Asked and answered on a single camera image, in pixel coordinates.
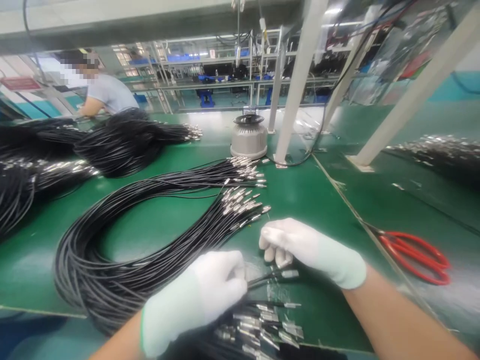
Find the red scissors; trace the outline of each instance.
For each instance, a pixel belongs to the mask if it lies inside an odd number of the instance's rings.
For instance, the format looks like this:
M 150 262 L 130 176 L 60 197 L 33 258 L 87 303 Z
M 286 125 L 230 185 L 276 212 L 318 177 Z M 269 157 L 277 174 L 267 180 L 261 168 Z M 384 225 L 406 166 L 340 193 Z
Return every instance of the red scissors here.
M 417 236 L 398 231 L 383 231 L 363 220 L 362 222 L 378 237 L 390 255 L 409 272 L 430 284 L 450 284 L 450 277 L 445 272 L 445 269 L 450 267 L 450 263 L 436 247 Z M 408 244 L 405 240 L 410 240 L 416 247 Z M 418 271 L 402 254 L 431 270 L 438 278 L 427 276 Z

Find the gloved hand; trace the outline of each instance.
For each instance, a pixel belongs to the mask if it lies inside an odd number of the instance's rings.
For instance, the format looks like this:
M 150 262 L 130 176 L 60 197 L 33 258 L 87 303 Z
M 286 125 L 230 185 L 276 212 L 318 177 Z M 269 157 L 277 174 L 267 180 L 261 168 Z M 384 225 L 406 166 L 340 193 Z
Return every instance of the gloved hand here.
M 207 325 L 247 292 L 240 251 L 199 256 L 179 277 L 152 296 L 141 315 L 141 347 L 161 355 L 181 333 Z
M 261 229 L 259 246 L 265 250 L 265 261 L 275 258 L 282 267 L 293 255 L 325 272 L 343 289 L 358 288 L 367 277 L 367 264 L 358 252 L 292 218 L 267 222 Z

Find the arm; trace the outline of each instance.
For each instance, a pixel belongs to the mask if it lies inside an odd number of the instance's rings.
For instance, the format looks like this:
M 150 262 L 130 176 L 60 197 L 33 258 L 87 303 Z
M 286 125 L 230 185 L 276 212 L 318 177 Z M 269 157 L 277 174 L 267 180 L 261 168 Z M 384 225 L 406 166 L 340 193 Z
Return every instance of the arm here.
M 143 360 L 140 344 L 142 312 L 137 312 L 115 335 L 111 337 L 90 360 Z
M 336 283 L 381 360 L 478 359 L 397 292 L 358 252 L 310 226 L 291 218 L 268 222 L 259 245 L 266 261 L 275 258 L 277 264 L 284 264 L 292 254 Z
M 104 106 L 105 104 L 102 101 L 94 97 L 87 96 L 85 104 L 83 104 L 78 112 L 82 116 L 93 117 L 97 115 Z
M 365 283 L 343 295 L 380 359 L 478 359 L 370 266 Z
M 246 292 L 244 260 L 239 251 L 201 255 L 148 299 L 90 360 L 156 358 L 180 334 L 213 322 Z

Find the person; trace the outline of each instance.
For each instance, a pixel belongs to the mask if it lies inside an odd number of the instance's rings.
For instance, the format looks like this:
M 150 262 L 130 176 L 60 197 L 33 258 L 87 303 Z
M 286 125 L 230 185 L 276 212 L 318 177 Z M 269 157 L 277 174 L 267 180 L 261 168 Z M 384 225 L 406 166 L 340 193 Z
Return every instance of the person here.
M 266 261 L 292 256 L 337 284 L 381 360 L 478 360 L 464 344 L 383 278 L 353 249 L 287 218 L 261 230 Z M 162 354 L 179 334 L 207 325 L 247 292 L 239 251 L 199 256 L 90 360 L 137 360 Z
M 69 50 L 62 51 L 59 57 L 61 62 L 69 64 L 88 80 L 85 104 L 78 111 L 80 115 L 93 117 L 102 108 L 114 115 L 127 108 L 139 107 L 134 95 L 123 82 L 116 77 L 100 73 L 100 62 L 94 54 Z

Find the gray t-shirt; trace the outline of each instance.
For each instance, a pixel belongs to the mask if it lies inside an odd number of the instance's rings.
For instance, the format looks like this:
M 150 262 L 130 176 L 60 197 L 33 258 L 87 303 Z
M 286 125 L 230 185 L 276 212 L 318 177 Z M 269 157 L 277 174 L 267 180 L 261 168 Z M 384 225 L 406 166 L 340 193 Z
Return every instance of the gray t-shirt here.
M 104 103 L 110 114 L 139 107 L 129 88 L 117 78 L 106 74 L 98 74 L 98 77 L 92 80 L 88 85 L 87 96 Z

